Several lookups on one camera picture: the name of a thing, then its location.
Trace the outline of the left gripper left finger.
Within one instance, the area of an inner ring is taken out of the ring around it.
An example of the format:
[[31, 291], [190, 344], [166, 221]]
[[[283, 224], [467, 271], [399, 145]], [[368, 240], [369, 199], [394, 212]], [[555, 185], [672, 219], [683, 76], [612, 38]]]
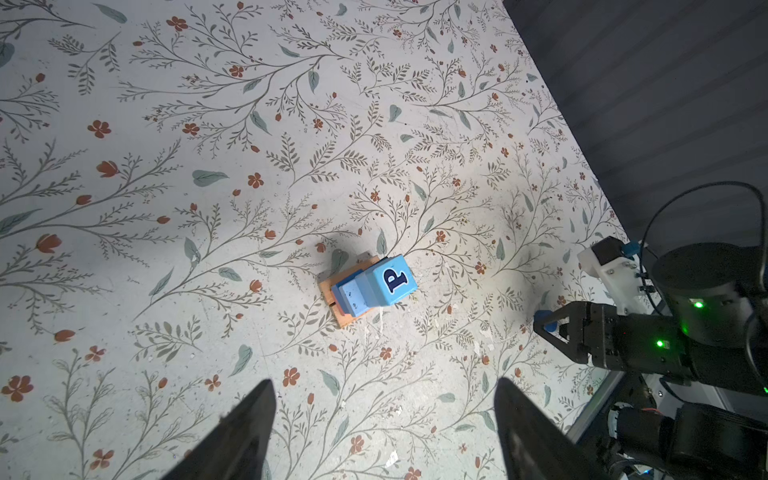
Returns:
[[261, 381], [164, 479], [260, 480], [276, 408], [273, 382]]

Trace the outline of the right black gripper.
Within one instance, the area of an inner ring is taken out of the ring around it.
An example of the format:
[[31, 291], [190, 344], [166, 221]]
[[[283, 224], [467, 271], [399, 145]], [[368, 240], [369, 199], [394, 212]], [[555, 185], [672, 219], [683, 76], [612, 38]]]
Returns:
[[558, 330], [534, 332], [575, 363], [683, 382], [695, 378], [688, 341], [670, 317], [620, 315], [614, 306], [583, 301], [552, 312]]

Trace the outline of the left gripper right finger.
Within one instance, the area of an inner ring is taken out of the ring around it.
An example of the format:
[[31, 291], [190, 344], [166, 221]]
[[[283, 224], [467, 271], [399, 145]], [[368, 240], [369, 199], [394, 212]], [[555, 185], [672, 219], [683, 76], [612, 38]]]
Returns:
[[500, 378], [494, 412], [509, 479], [606, 479], [511, 380]]

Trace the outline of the natural wood block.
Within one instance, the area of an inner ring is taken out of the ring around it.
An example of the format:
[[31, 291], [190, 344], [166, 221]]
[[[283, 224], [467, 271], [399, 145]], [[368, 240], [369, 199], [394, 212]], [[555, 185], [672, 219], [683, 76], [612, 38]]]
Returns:
[[362, 255], [352, 267], [332, 274], [318, 283], [323, 298], [335, 313], [341, 317], [357, 318], [361, 316], [361, 314], [353, 314], [352, 307], [346, 306], [347, 297], [341, 292], [341, 285], [353, 281], [357, 275], [364, 273], [379, 260], [378, 256]]
[[347, 326], [360, 319], [360, 316], [355, 317], [350, 314], [345, 314], [337, 303], [331, 304], [330, 310], [333, 313], [340, 328], [346, 328]]

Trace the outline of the light blue rectangular block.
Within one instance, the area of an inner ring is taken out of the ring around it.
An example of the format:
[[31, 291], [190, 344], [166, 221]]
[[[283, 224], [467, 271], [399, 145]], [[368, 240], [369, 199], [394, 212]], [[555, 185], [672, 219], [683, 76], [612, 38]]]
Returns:
[[331, 291], [345, 315], [360, 317], [375, 306], [373, 290], [363, 271], [345, 277], [334, 284]]

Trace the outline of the teal letter cube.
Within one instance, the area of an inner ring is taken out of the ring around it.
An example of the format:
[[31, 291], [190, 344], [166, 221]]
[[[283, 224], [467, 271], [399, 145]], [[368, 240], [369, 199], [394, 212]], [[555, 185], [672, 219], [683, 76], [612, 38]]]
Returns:
[[373, 307], [388, 307], [418, 289], [417, 281], [403, 255], [386, 257], [364, 273], [365, 298]]

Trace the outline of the light blue cube block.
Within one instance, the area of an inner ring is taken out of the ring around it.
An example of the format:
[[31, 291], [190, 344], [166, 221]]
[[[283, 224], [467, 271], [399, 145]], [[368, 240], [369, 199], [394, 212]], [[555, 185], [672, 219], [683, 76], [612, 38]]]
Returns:
[[349, 313], [355, 317], [384, 305], [378, 284], [369, 270], [356, 273], [339, 291], [349, 306]]

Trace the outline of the dark blue cylinder block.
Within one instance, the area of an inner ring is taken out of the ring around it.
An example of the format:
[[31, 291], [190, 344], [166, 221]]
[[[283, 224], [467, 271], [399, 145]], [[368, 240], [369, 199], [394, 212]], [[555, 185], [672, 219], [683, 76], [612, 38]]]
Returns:
[[558, 330], [558, 320], [551, 320], [551, 310], [537, 310], [533, 317], [533, 329], [535, 332], [555, 333]]

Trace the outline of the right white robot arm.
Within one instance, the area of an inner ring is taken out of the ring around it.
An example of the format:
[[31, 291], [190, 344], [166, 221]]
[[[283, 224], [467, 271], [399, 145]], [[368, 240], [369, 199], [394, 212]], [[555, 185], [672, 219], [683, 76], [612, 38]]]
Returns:
[[[664, 388], [698, 383], [732, 392], [767, 391], [767, 291], [761, 247], [696, 243], [655, 256], [616, 238], [580, 254], [607, 304], [572, 301], [534, 316], [534, 331], [570, 360], [658, 377]], [[615, 479], [763, 479], [767, 424], [683, 400], [667, 416], [615, 402], [598, 443]]]

